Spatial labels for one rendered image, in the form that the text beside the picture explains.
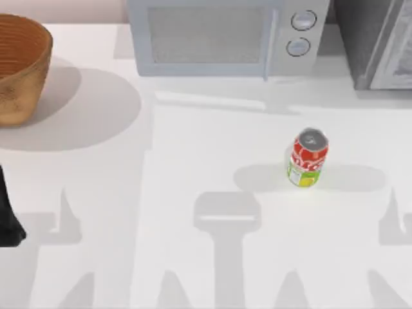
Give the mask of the pale microwave oven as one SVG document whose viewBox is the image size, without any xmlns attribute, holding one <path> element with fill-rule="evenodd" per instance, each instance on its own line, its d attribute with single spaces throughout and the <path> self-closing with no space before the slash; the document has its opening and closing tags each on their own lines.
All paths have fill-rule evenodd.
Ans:
<svg viewBox="0 0 412 309">
<path fill-rule="evenodd" d="M 277 12 L 270 77 L 302 76 L 313 67 L 330 0 L 126 0 L 138 73 L 142 76 L 263 78 L 272 10 Z M 297 31 L 296 12 L 315 26 Z M 291 57 L 289 41 L 310 51 Z"/>
</svg>

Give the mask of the red and green can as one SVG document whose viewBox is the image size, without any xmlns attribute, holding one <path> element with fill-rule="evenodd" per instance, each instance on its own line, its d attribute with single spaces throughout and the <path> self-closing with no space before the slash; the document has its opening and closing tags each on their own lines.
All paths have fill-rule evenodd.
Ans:
<svg viewBox="0 0 412 309">
<path fill-rule="evenodd" d="M 316 184 L 329 150 L 324 133 L 307 127 L 295 138 L 288 163 L 288 179 L 298 187 Z"/>
</svg>

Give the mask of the microwave knob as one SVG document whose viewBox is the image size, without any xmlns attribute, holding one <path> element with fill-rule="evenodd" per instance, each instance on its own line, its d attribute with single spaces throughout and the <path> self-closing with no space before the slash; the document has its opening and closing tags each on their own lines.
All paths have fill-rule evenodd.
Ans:
<svg viewBox="0 0 412 309">
<path fill-rule="evenodd" d="M 310 41 L 304 37 L 291 40 L 286 46 L 286 51 L 291 57 L 302 57 L 311 49 Z"/>
<path fill-rule="evenodd" d="M 291 18 L 291 25 L 297 31 L 307 31 L 315 26 L 317 15 L 311 10 L 296 12 Z"/>
</svg>

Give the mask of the brown woven basket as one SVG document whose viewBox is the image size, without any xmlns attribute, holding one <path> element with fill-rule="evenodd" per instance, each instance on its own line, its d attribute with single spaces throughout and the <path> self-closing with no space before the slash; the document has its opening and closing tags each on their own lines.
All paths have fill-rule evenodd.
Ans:
<svg viewBox="0 0 412 309">
<path fill-rule="evenodd" d="M 34 114 L 49 72 L 53 37 L 27 17 L 0 14 L 0 127 Z"/>
</svg>

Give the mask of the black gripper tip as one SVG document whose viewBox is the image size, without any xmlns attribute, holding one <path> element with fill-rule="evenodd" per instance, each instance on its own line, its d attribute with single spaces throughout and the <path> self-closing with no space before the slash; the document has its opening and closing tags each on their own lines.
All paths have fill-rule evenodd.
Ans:
<svg viewBox="0 0 412 309">
<path fill-rule="evenodd" d="M 0 248 L 18 247 L 26 239 L 26 231 L 14 214 L 0 165 Z"/>
</svg>

